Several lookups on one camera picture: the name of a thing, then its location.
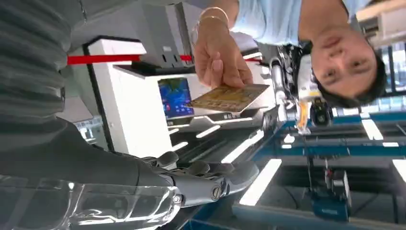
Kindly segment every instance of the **camera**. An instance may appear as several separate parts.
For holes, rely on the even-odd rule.
[[[310,107],[310,119],[314,126],[325,127],[332,123],[333,112],[327,102],[317,98]]]

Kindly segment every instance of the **red stripe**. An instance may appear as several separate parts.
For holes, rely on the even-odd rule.
[[[68,65],[92,64],[103,62],[116,62],[116,61],[140,61],[140,54],[133,55],[93,55],[93,56],[69,56]],[[180,55],[182,61],[192,61],[190,55]],[[254,58],[247,59],[246,61],[261,62]]]

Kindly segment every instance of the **display screen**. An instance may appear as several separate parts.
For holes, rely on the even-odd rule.
[[[158,85],[166,118],[194,114],[192,108],[185,107],[191,101],[186,78],[162,79]]]

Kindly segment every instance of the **woman's eye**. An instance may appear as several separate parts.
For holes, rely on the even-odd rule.
[[[354,61],[354,62],[352,63],[352,65],[353,65],[353,67],[358,67],[358,66],[361,66],[364,62],[365,62],[365,61]]]

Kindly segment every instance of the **gold card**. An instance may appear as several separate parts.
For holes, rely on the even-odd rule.
[[[269,85],[251,84],[244,88],[222,85],[186,104],[187,107],[241,113],[250,106]]]

